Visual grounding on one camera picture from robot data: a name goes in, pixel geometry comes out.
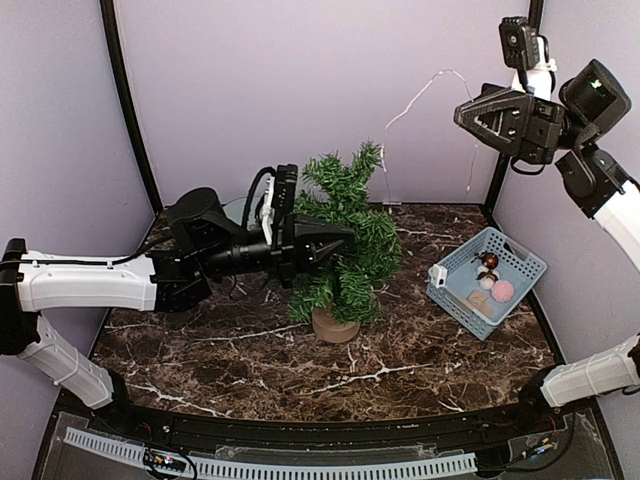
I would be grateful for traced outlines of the small green christmas tree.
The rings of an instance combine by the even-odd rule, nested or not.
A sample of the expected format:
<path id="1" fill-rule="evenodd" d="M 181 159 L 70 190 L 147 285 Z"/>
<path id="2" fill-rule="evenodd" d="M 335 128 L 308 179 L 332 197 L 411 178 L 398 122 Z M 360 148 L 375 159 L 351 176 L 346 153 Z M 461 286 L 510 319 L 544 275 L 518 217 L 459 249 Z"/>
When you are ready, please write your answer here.
<path id="1" fill-rule="evenodd" d="M 316 273 L 296 278 L 289 301 L 290 319 L 311 323 L 315 335 L 328 343 L 348 342 L 361 325 L 379 318 L 374 290 L 400 264 L 396 223 L 369 203 L 368 182 L 381 165 L 382 146 L 367 140 L 350 164 L 328 153 L 310 159 L 302 169 L 304 188 L 294 211 L 353 233 Z"/>

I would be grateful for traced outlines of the white light battery box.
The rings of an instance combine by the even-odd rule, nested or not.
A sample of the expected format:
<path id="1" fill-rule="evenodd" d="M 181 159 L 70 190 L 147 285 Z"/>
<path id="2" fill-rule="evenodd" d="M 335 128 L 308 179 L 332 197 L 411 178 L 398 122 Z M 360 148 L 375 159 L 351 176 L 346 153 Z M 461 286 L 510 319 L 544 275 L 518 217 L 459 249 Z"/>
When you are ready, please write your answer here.
<path id="1" fill-rule="evenodd" d="M 434 264 L 429 268 L 428 274 L 430 283 L 435 288 L 442 288 L 446 285 L 448 270 L 444 266 L 440 264 Z"/>

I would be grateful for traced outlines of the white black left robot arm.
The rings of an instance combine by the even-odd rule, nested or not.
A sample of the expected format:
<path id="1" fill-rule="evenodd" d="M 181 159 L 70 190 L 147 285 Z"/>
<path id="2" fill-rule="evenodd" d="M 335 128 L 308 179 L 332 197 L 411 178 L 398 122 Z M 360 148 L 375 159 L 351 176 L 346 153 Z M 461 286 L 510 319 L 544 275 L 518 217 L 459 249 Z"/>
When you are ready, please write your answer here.
<path id="1" fill-rule="evenodd" d="M 168 240 L 124 258 L 70 257 L 30 250 L 22 238 L 7 243 L 1 258 L 1 352 L 38 368 L 101 415 L 120 436 L 141 427 L 124 380 L 62 337 L 45 318 L 48 309 L 113 307 L 141 312 L 185 312 L 225 277 L 273 272 L 288 285 L 318 270 L 354 236 L 352 229 L 293 211 L 281 193 L 264 231 L 229 219 L 209 187 L 183 195 L 166 211 Z"/>

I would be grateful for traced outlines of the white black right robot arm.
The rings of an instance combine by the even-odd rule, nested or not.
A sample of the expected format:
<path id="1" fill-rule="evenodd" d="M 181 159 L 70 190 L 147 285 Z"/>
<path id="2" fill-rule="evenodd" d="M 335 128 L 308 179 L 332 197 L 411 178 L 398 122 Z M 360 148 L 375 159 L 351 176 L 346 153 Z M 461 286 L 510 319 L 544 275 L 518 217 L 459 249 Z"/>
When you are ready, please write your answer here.
<path id="1" fill-rule="evenodd" d="M 552 102 L 532 93 L 486 84 L 478 97 L 454 110 L 454 123 L 481 143 L 516 161 L 553 164 L 568 196 L 610 235 L 627 258 L 639 262 L 639 184 L 598 140 L 632 102 L 600 61 L 591 60 Z M 560 408 L 589 397 L 639 390 L 639 337 L 585 359 L 536 373 L 520 390 L 510 424 L 534 432 Z"/>

